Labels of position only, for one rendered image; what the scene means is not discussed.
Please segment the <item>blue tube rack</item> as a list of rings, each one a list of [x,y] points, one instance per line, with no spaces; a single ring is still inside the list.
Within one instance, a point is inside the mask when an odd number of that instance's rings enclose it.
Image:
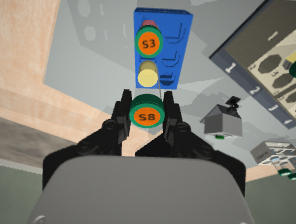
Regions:
[[[140,63],[144,60],[152,60],[158,65],[160,89],[176,90],[193,14],[186,10],[137,7],[134,10],[134,44],[136,34],[145,20],[154,20],[159,27],[163,37],[163,48],[161,52],[153,58],[142,57],[135,48],[136,82]],[[177,43],[169,43],[167,40]]]

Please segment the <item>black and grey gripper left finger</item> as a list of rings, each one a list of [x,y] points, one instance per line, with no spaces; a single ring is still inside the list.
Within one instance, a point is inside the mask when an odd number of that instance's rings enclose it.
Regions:
[[[55,170],[69,159],[96,154],[122,156],[122,142],[127,140],[130,133],[131,102],[132,92],[124,89],[121,101],[115,103],[111,119],[105,120],[101,129],[80,140],[77,145],[48,154],[43,160],[42,191]]]

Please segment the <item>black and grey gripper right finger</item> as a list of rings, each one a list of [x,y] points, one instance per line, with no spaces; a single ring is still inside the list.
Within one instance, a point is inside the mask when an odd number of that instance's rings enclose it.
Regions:
[[[169,158],[201,159],[222,165],[232,174],[245,198],[245,165],[230,155],[214,150],[209,143],[191,132],[190,125],[182,120],[179,104],[174,103],[172,91],[164,92],[163,103],[163,138],[170,144]]]

